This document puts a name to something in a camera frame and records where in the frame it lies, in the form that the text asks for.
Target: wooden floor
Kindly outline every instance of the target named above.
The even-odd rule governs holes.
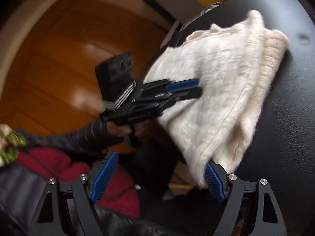
[[[166,32],[130,11],[94,0],[58,0],[19,49],[0,101],[0,123],[40,133],[80,128],[102,110],[94,67],[132,51],[135,77]],[[113,148],[129,152],[126,146]]]

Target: black pants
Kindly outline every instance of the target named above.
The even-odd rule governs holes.
[[[179,152],[168,150],[155,140],[136,154],[119,156],[134,182],[141,186],[138,198],[142,219],[185,235],[208,235],[222,208],[209,190],[194,188],[188,195],[162,201],[180,158]]]

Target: wall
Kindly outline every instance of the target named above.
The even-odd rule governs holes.
[[[25,0],[11,15],[0,32],[0,96],[13,58],[37,20],[56,0]],[[102,0],[127,8],[151,19],[165,29],[170,25],[142,0]]]

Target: leather couch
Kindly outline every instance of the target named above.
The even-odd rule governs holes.
[[[232,26],[244,20],[250,10],[263,15],[266,28],[280,30],[288,37],[289,48],[236,174],[254,182],[267,179],[287,229],[298,234],[315,214],[315,26],[313,15],[304,7],[298,0],[229,0],[167,44],[179,46],[189,34],[207,30],[213,23]]]

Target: cream towel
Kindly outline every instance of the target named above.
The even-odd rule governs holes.
[[[230,28],[213,24],[192,33],[151,67],[145,82],[200,79],[200,99],[178,102],[158,119],[182,151],[196,184],[205,186],[210,158],[227,173],[240,164],[288,42],[283,33],[265,29],[259,12],[250,11]]]

